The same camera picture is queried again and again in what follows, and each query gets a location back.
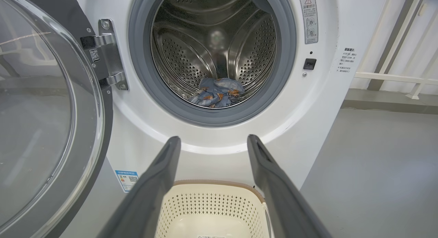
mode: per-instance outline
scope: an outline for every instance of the front-loading washing machine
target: front-loading washing machine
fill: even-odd
[[[299,189],[384,1],[0,0],[0,237],[59,234],[105,156],[129,192],[174,135],[175,180],[255,186],[254,134]],[[205,78],[242,91],[202,106]]]

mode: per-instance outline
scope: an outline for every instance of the screw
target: screw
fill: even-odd
[[[110,22],[109,21],[102,21],[102,28],[109,29],[110,28]]]

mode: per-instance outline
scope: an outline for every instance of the basket rim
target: basket rim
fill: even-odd
[[[210,185],[225,185],[225,186],[231,186],[231,187],[238,187],[238,188],[245,188],[246,190],[251,191],[255,196],[257,196],[258,200],[260,200],[260,203],[263,204],[265,201],[265,198],[261,195],[259,191],[257,191],[254,187],[251,187],[250,185],[239,183],[239,182],[229,182],[229,181],[220,181],[220,180],[179,180],[175,181],[173,183],[173,186],[177,185],[185,185],[185,184],[210,184]]]

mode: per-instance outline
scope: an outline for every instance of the clothes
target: clothes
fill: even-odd
[[[238,98],[244,93],[244,87],[230,78],[203,78],[190,102],[204,107],[227,107],[238,102]]]

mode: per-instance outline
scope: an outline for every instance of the beige plastic basket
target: beige plastic basket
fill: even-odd
[[[155,238],[270,238],[268,219],[248,185],[178,181],[163,198]]]

